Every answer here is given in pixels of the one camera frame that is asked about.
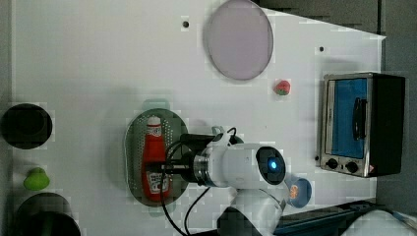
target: toaster oven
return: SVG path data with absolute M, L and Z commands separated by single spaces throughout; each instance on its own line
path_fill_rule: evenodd
M 326 75 L 320 165 L 359 177 L 401 170 L 405 79 Z

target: red ketchup bottle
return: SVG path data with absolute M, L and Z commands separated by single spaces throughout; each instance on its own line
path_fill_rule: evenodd
M 156 116 L 148 118 L 148 129 L 145 136 L 144 155 L 142 160 L 142 186 L 147 198 L 153 202 L 160 202 L 160 178 L 162 173 L 146 171 L 147 164 L 165 161 L 165 145 L 162 136 L 160 119 Z M 170 194 L 171 181 L 165 174 L 162 193 L 167 198 Z

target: green ball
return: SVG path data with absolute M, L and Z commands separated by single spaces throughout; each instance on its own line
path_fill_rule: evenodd
M 35 168 L 30 171 L 24 182 L 25 188 L 32 191 L 42 190 L 49 185 L 49 177 L 42 168 Z

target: oven door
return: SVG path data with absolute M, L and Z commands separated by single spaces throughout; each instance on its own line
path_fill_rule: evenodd
M 365 156 L 367 79 L 328 81 L 326 154 Z

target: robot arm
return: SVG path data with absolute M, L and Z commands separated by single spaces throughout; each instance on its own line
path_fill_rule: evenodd
M 180 173 L 186 181 L 199 185 L 238 190 L 231 206 L 217 220 L 218 233 L 272 235 L 286 204 L 294 206 L 290 191 L 298 193 L 284 181 L 286 168 L 280 152 L 259 144 L 232 144 L 233 137 L 227 133 L 191 136 L 183 142 L 192 151 L 182 156 L 182 169 L 175 171 L 172 167 L 170 172 Z

